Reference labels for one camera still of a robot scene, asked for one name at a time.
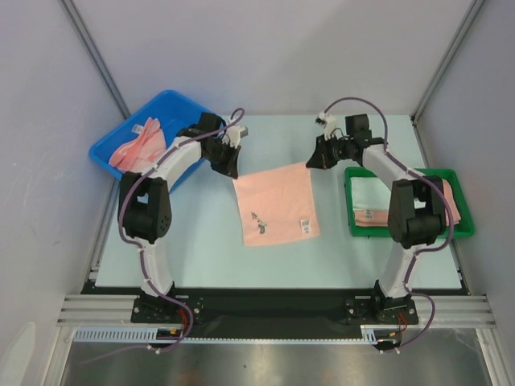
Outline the light pink embroidered towel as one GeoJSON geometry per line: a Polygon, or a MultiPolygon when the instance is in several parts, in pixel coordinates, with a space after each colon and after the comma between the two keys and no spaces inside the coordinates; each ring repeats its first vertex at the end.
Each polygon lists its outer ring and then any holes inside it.
{"type": "Polygon", "coordinates": [[[243,245],[289,244],[320,235],[311,171],[302,162],[233,180],[243,245]]]}

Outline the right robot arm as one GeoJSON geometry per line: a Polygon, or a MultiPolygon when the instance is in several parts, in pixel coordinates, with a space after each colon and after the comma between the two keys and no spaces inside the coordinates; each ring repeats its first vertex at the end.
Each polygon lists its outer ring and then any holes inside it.
{"type": "Polygon", "coordinates": [[[391,322],[400,310],[409,307],[414,295],[410,276],[418,256],[438,251],[431,245],[445,231],[452,236],[454,218],[443,180],[422,175],[400,162],[389,151],[385,138],[373,136],[365,114],[346,117],[346,134],[339,137],[336,119],[329,113],[320,113],[315,123],[322,126],[323,133],[315,139],[307,168],[328,170],[339,161],[353,160],[389,188],[387,228],[394,244],[385,271],[374,284],[366,313],[378,322],[391,322]]]}

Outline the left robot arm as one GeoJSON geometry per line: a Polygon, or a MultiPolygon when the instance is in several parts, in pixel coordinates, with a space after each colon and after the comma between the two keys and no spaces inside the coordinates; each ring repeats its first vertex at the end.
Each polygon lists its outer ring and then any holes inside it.
{"type": "Polygon", "coordinates": [[[216,173],[238,178],[241,139],[248,129],[239,122],[243,108],[225,121],[203,112],[194,125],[181,129],[171,145],[142,173],[127,171],[121,179],[117,214],[121,239],[138,251],[142,292],[153,297],[149,312],[160,322],[173,319],[177,304],[168,267],[164,236],[173,220],[170,190],[191,166],[204,159],[216,173]]]}

